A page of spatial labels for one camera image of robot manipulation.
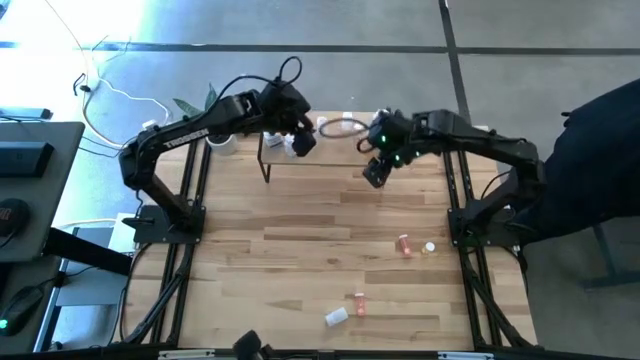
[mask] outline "white cable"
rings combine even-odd
[[[88,86],[88,84],[89,84],[89,63],[87,61],[87,57],[85,56],[84,49],[82,48],[82,45],[80,44],[80,41],[75,36],[75,34],[73,33],[73,31],[71,30],[69,25],[67,25],[67,23],[64,21],[62,16],[60,16],[60,14],[56,11],[56,9],[53,7],[53,5],[51,5],[49,0],[44,0],[44,2],[49,6],[49,8],[51,8],[51,11],[53,11],[53,13],[56,15],[58,20],[60,20],[62,25],[64,25],[64,27],[67,29],[67,31],[69,32],[69,34],[71,35],[71,37],[75,41],[76,45],[78,46],[78,49],[80,50],[80,53],[82,54],[82,60],[84,61],[84,67],[85,67],[84,85]],[[130,96],[129,94],[127,94],[126,92],[122,91],[122,90],[115,89],[107,80],[104,80],[104,79],[102,79],[100,77],[100,74],[98,72],[98,68],[95,66],[95,64],[93,64],[93,65],[94,65],[94,67],[96,69],[96,74],[98,75],[98,80],[106,83],[110,90],[112,90],[114,92],[117,92],[119,94],[125,95],[127,98],[129,98],[131,100],[153,101],[154,103],[156,103],[158,106],[160,106],[165,111],[165,120],[164,120],[164,123],[162,125],[165,125],[169,121],[169,118],[171,117],[170,116],[171,112],[169,111],[169,109],[167,109],[166,106],[162,105],[159,101],[157,101],[155,99],[151,99],[151,98],[134,98],[134,97]],[[126,146],[126,144],[119,144],[119,143],[116,143],[114,141],[111,141],[109,138],[107,138],[106,136],[102,135],[98,131],[98,129],[96,129],[93,126],[93,124],[91,124],[91,121],[89,121],[89,117],[87,116],[87,107],[89,106],[89,101],[90,100],[91,100],[91,97],[89,97],[87,99],[87,93],[83,91],[82,92],[82,118],[84,120],[84,124],[89,128],[89,130],[91,130],[91,132],[96,137],[98,137],[100,140],[102,140],[106,144],[122,149],[124,146]]]
[[[74,226],[74,225],[95,224],[95,223],[102,223],[102,222],[115,223],[117,221],[118,220],[116,220],[116,219],[108,219],[108,218],[105,218],[105,219],[80,220],[80,221],[73,221],[73,222],[68,222],[68,223],[64,223],[64,224],[59,224],[59,225],[53,225],[53,227],[56,228],[56,229],[61,229],[61,228]]]

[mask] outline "desk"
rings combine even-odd
[[[194,256],[180,347],[230,348],[254,329],[275,349],[472,348],[460,262],[449,246],[441,158],[425,156],[394,170],[381,191],[362,177],[362,167],[346,166],[281,166],[265,184],[255,167],[258,141],[242,139],[236,154],[212,158],[205,233]],[[186,153],[179,148],[158,162],[158,175],[175,192]],[[483,189],[496,164],[468,159],[474,187]],[[411,259],[396,246],[405,233]],[[426,241],[436,250],[422,256]],[[127,333],[158,295],[166,251],[154,245],[140,259],[127,301]],[[500,248],[486,252],[497,303],[536,343],[517,261]],[[364,318],[355,316],[356,292],[367,299]],[[350,318],[328,328],[324,315],[342,306]],[[479,312],[489,339],[483,306]]]

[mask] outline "white pot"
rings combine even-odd
[[[229,156],[238,150],[238,139],[236,139],[235,135],[231,135],[227,141],[222,144],[214,144],[208,137],[206,137],[205,140],[207,140],[207,144],[211,146],[211,151],[213,151],[214,154]]]

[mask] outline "potted plant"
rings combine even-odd
[[[213,85],[209,83],[209,94],[207,94],[207,98],[204,102],[204,108],[209,109],[217,98],[218,94],[216,93],[216,90],[213,88]],[[200,110],[184,100],[174,98],[173,101],[186,116],[194,117],[204,112],[204,110]],[[209,146],[211,146],[211,150],[218,155],[231,155],[236,152],[238,147],[238,140],[236,140],[235,135],[212,134],[206,138],[206,141]]]

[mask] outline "concrete floor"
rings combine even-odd
[[[86,44],[108,34],[109,41],[131,37],[133,42],[169,44],[447,45],[438,0],[51,2]],[[594,56],[588,51],[640,48],[640,1],[449,0],[448,6],[458,46],[504,53],[522,47],[559,49],[558,55],[459,57],[473,123],[527,137],[538,145],[542,158],[550,154],[562,131],[561,111],[640,77],[640,56]],[[96,8],[100,9],[97,16],[93,15]],[[2,41],[22,45],[0,49],[2,102],[46,106],[56,119],[77,120],[79,100],[71,93],[71,83],[84,71],[83,62],[78,52],[70,50],[74,43],[50,9],[40,1],[14,1],[0,20]],[[587,51],[580,56],[562,55],[566,48]],[[290,55],[162,49],[129,50],[109,63],[103,59],[113,53],[97,52],[95,57],[101,73],[116,87],[134,96],[155,97],[178,116],[173,97],[201,103],[207,82],[220,88],[240,73],[271,77]],[[295,53],[305,65],[296,85],[314,109],[458,108],[447,54],[343,51],[347,52]],[[259,84],[246,82],[233,90],[252,86]],[[88,115],[110,138],[122,142],[139,131],[143,122],[162,119],[163,112],[101,85]],[[85,135],[95,139],[89,132]],[[102,151],[92,144],[83,146]],[[135,210],[136,204],[121,183],[116,160],[80,152],[56,222],[115,217],[117,212]],[[640,243],[632,234],[639,229],[635,219],[605,224],[609,241],[620,249],[620,260],[629,267],[638,264]],[[640,284],[591,292],[580,285],[581,280],[604,272],[591,231],[532,245],[526,256],[532,315],[541,345],[640,357],[636,340]],[[96,326],[108,332],[107,323],[112,320],[105,314],[107,310],[92,308],[63,313],[56,339],[73,346],[103,343],[106,337],[89,329],[86,319],[103,319]],[[87,333],[95,336],[86,338]]]

